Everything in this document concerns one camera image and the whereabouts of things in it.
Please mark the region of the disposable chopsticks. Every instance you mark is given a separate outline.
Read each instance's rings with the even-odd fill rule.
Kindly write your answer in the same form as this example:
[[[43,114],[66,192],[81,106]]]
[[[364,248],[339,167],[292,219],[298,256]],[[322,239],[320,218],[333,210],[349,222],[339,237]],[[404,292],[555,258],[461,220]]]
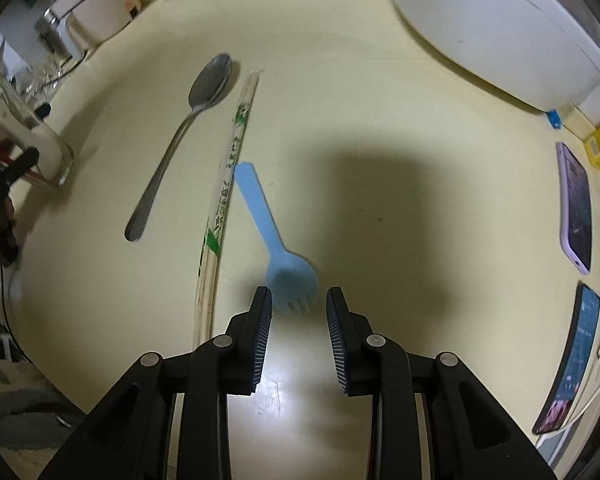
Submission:
[[[216,283],[222,252],[223,234],[230,206],[235,166],[238,163],[260,70],[248,74],[242,85],[227,147],[216,173],[204,238],[202,239],[194,304],[193,348],[211,337]]]

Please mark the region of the dark metal spoon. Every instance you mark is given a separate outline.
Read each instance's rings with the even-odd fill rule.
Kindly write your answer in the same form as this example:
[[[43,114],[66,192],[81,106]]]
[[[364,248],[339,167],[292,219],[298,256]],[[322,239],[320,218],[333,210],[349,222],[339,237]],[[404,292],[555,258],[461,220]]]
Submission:
[[[189,89],[188,105],[190,111],[181,125],[176,129],[174,136],[160,159],[159,165],[152,175],[147,188],[140,196],[124,230],[124,237],[128,242],[137,242],[145,232],[152,206],[158,194],[161,181],[168,170],[170,162],[183,140],[190,125],[195,118],[215,106],[226,90],[233,69],[233,59],[228,53],[215,55],[201,70]]]

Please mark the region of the phone in purple case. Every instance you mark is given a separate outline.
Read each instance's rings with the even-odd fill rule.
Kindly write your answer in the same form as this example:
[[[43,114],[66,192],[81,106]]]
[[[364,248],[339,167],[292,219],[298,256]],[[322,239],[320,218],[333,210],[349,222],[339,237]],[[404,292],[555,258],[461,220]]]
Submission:
[[[591,272],[592,209],[588,174],[565,143],[556,144],[560,191],[560,246],[583,275]]]

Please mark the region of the beige electric kettle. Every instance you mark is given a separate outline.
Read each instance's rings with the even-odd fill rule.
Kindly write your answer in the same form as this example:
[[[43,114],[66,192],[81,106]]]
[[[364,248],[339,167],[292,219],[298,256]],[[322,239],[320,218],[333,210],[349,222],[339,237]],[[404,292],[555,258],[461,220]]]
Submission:
[[[140,10],[140,0],[53,0],[34,28],[52,52],[79,60],[121,32]]]

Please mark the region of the clear glass utensil jar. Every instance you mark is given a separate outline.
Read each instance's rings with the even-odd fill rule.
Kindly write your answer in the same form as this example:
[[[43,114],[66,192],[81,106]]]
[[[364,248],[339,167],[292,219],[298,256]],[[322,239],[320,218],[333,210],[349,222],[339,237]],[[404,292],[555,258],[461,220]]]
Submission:
[[[38,150],[38,162],[28,174],[31,182],[51,188],[65,184],[74,163],[72,148],[10,89],[0,90],[0,146],[6,141],[20,152]]]

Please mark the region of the phone with blue screen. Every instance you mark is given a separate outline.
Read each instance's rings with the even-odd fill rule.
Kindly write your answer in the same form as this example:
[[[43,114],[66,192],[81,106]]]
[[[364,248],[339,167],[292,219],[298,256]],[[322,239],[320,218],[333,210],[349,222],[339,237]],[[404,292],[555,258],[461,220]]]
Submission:
[[[599,316],[600,296],[588,285],[579,282],[565,350],[532,434],[548,434],[562,428],[582,386]]]

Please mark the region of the white rice cooker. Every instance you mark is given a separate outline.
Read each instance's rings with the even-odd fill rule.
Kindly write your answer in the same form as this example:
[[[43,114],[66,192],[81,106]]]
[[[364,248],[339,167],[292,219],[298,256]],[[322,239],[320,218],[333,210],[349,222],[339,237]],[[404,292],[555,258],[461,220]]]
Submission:
[[[394,0],[446,58],[548,112],[600,83],[600,22],[584,0]]]

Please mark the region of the blue plastic fork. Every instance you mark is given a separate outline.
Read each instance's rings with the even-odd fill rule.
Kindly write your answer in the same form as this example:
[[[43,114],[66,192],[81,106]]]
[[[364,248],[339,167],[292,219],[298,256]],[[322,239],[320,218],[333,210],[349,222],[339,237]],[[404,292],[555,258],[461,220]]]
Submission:
[[[265,284],[272,292],[273,307],[280,312],[309,312],[318,294],[313,266],[285,247],[253,164],[238,164],[234,179],[268,251]]]

